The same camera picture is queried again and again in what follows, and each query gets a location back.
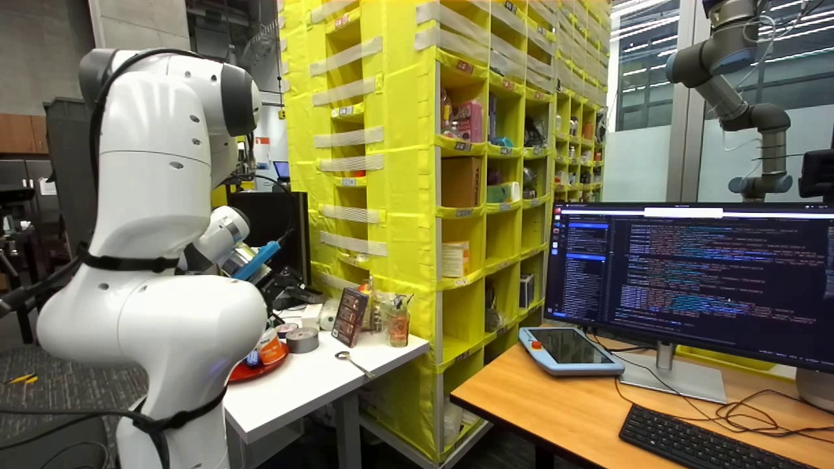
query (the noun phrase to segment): white table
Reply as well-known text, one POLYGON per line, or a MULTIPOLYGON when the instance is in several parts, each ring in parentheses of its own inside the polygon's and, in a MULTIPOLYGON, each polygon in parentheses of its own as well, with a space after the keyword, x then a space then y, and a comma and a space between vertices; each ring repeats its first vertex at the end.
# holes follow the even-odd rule
POLYGON ((418 336, 409 336, 409 345, 392 345, 387 332, 363 332, 349 349, 323 331, 316 351, 289 353, 271 374, 229 385, 224 398, 229 426, 246 444, 255 444, 299 416, 336 404, 339 465, 361 469, 363 442, 355 390, 418 359, 426 349, 427 344, 418 336))

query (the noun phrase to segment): robotic arm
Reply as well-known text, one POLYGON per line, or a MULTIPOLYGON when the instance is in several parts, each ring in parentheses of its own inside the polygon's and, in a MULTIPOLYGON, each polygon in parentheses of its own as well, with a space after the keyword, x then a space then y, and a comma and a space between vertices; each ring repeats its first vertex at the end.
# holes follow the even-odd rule
POLYGON ((785 108, 749 104, 722 72, 749 67, 758 46, 758 15, 766 0, 705 0, 711 35, 671 58, 667 78, 696 88, 720 115, 724 129, 758 128, 761 177, 735 177, 729 190, 745 200, 765 200, 766 193, 788 193, 788 128, 785 108))
POLYGON ((117 426, 126 469, 226 469, 221 395, 255 345, 267 305, 250 280, 180 273, 212 218, 212 187, 237 160, 229 136, 255 128, 258 88, 234 64, 186 51, 94 50, 82 60, 94 108, 100 218, 82 269, 39 316, 47 351, 142 365, 147 420, 117 426))

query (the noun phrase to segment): yellow shelving unit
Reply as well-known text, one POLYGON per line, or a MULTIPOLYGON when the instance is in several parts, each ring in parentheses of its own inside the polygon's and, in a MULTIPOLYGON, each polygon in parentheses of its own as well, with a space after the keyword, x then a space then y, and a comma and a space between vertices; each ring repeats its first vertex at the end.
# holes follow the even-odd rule
POLYGON ((366 426, 421 465, 453 463, 484 422, 449 390, 542 317, 552 200, 600 193, 606 2, 284 0, 279 15, 312 280, 415 295, 431 342, 363 390, 366 426))

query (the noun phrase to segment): desk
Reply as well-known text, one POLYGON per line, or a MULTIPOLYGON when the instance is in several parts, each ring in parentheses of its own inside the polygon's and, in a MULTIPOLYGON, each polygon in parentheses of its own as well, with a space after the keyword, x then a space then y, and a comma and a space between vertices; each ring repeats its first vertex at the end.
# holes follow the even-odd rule
POLYGON ((336 404, 339 465, 361 469, 361 404, 355 390, 418 359, 426 349, 427 344, 418 336, 409 339, 409 345, 392 345, 387 332, 363 332, 361 344, 349 349, 332 332, 319 332, 316 351, 289 353, 276 372, 229 385, 224 398, 229 424, 242 442, 255 444, 299 416, 336 404), (353 362, 366 366, 367 374, 357 365, 336 359, 336 351, 349 351, 353 362))
MULTIPOLYGON (((724 369, 724 385, 729 398, 742 398, 758 387, 792 390, 789 379, 724 369)), ((624 394, 649 409, 671 411, 675 416, 702 416, 683 398, 629 387, 624 394)), ((552 451, 573 452, 598 465, 672 465, 667 459, 647 452, 619 437, 620 424, 630 409, 619 395, 615 378, 550 378, 530 353, 516 344, 484 369, 451 390, 451 402, 492 420, 507 422, 552 451)), ((800 402, 761 398, 757 402, 776 422, 788 426, 822 426, 834 424, 834 413, 818 411, 800 402)), ((831 465, 834 444, 809 437, 765 437, 765 434, 733 434, 737 439, 785 452, 812 465, 831 465)))

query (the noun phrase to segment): monitor stand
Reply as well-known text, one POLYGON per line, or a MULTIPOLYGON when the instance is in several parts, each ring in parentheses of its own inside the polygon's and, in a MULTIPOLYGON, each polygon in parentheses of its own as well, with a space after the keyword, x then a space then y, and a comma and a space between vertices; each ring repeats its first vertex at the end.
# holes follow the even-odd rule
POLYGON ((626 365, 620 382, 663 394, 681 394, 702 402, 727 402, 722 372, 714 366, 675 359, 675 344, 660 342, 654 357, 629 351, 619 351, 615 357, 626 365))

